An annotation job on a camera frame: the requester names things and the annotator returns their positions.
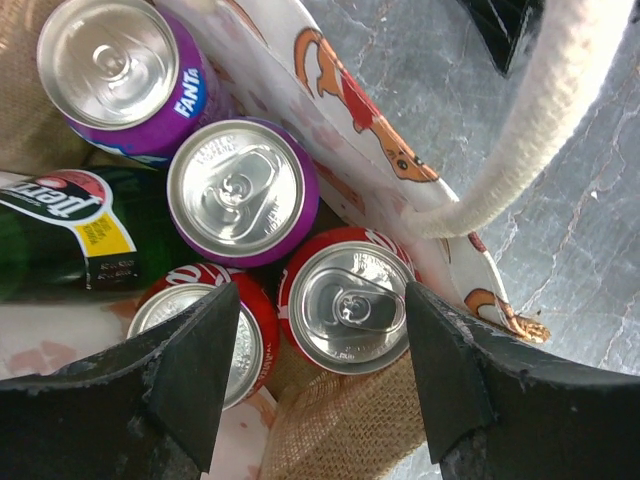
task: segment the marble floor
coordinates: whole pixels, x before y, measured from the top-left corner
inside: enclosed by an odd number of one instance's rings
[[[522,71],[494,70],[456,0],[303,0],[347,68],[458,194],[497,139]],[[542,310],[556,355],[640,374],[640,25],[588,118],[480,232],[512,305]],[[439,479],[423,445],[387,480]]]

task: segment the bag handle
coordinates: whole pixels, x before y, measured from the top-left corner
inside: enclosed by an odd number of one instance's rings
[[[467,235],[513,203],[573,135],[607,76],[635,0],[547,0],[506,124],[466,195],[402,217],[423,238]]]

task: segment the can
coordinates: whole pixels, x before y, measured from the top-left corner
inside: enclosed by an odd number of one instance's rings
[[[305,242],[285,268],[278,317],[303,356],[344,375],[381,370],[408,348],[411,258],[386,235],[342,227]]]
[[[169,168],[169,209],[203,257],[251,268],[291,252],[318,211],[311,157],[266,120],[208,125],[180,147]]]
[[[235,107],[188,30],[143,0],[67,0],[41,30],[42,85],[89,143],[167,167]]]
[[[234,282],[240,296],[238,333],[223,408],[253,395],[274,369],[280,346],[278,318],[261,286],[246,272],[213,263],[178,267],[160,278],[138,303],[128,337],[168,320],[212,289]]]

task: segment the green bottle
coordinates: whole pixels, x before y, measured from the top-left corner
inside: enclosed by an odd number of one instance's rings
[[[100,166],[0,187],[0,301],[118,296],[200,259],[171,222],[165,172]]]

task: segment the can lid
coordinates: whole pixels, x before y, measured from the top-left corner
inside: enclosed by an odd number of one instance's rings
[[[413,273],[366,242],[325,248],[292,285],[289,312],[303,350],[339,373],[369,373],[408,348],[404,292]]]
[[[182,145],[167,188],[184,234],[205,251],[237,258],[262,253],[291,231],[305,186],[280,135],[251,121],[226,120]]]
[[[211,292],[215,287],[204,283],[185,283],[166,288],[138,310],[127,338],[169,320]],[[264,356],[258,323],[249,309],[241,304],[238,330],[225,391],[223,408],[242,401],[253,388],[260,374]]]
[[[67,0],[38,40],[52,102],[94,128],[130,128],[151,117],[169,98],[178,64],[171,28],[142,0]]]

